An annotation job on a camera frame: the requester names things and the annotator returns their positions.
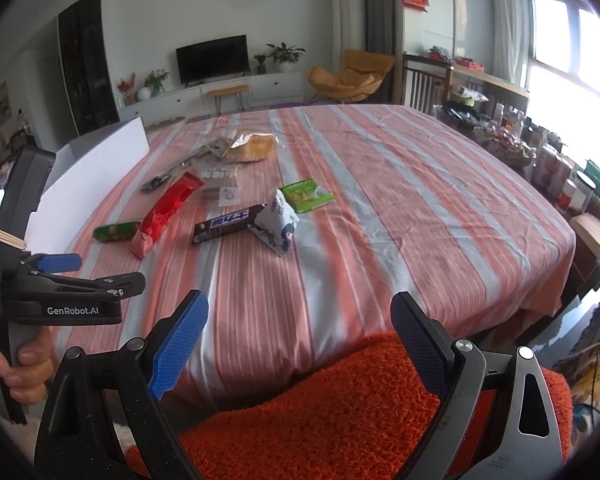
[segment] striped tablecloth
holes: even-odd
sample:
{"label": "striped tablecloth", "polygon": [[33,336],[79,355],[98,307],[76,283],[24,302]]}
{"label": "striped tablecloth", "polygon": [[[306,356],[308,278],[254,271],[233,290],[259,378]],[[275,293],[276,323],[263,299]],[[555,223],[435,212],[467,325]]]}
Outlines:
{"label": "striped tablecloth", "polygon": [[[192,246],[193,227],[229,212],[187,202],[142,261],[94,227],[142,218],[149,177],[217,126],[262,126],[285,145],[240,167],[247,204],[313,178],[335,202],[300,215],[277,257],[248,231]],[[408,290],[453,336],[508,320],[522,329],[559,308],[575,248],[568,224],[509,168],[410,108],[342,105],[247,112],[157,132],[151,152],[103,201],[74,242],[79,276],[140,270],[147,288],[123,301],[116,326],[54,329],[56,357],[73,345],[117,349],[145,336],[191,288],[210,315],[176,392],[192,402],[279,391],[365,335],[390,330],[389,304]]]}

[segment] blue gripper pad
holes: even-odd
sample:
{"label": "blue gripper pad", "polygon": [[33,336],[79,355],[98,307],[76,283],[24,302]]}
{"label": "blue gripper pad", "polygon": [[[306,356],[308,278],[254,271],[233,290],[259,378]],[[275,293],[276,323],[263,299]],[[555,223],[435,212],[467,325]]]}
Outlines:
{"label": "blue gripper pad", "polygon": [[199,290],[191,290],[170,317],[161,319],[146,337],[142,368],[154,399],[175,388],[193,347],[206,325],[209,303]]}
{"label": "blue gripper pad", "polygon": [[408,292],[398,292],[392,298],[391,323],[425,389],[446,397],[454,364],[450,338],[445,340]]}
{"label": "blue gripper pad", "polygon": [[82,258],[80,254],[43,254],[36,262],[38,270],[46,274],[55,274],[56,272],[71,272],[80,270],[82,267]]}

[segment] green snack bag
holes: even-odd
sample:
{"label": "green snack bag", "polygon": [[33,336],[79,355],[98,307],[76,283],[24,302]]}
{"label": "green snack bag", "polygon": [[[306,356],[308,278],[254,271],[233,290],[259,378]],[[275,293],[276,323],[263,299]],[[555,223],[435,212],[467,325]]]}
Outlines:
{"label": "green snack bag", "polygon": [[306,213],[335,199],[333,193],[318,186],[313,179],[289,184],[280,191],[296,213]]}
{"label": "green snack bag", "polygon": [[131,240],[138,231],[140,222],[122,222],[96,227],[93,237],[99,242],[113,242],[116,240]]}

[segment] television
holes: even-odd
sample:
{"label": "television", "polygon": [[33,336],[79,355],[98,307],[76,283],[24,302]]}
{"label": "television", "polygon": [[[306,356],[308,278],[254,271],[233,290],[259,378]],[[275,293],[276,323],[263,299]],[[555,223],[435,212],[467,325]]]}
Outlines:
{"label": "television", "polygon": [[183,46],[176,49],[176,58],[180,82],[185,85],[250,70],[246,36]]}

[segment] tv stand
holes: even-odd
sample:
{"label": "tv stand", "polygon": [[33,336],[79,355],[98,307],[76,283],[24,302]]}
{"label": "tv stand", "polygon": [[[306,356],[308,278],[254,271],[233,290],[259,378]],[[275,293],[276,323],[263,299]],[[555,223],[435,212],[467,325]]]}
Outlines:
{"label": "tv stand", "polygon": [[[248,90],[244,91],[247,109],[304,102],[304,76],[301,72],[289,72],[196,82],[125,106],[118,113],[121,121],[142,117],[144,126],[178,116],[213,116],[216,114],[213,95],[223,89],[244,85],[248,86]],[[226,105],[227,112],[240,111],[240,105],[234,100],[226,100],[222,104],[223,108]]]}

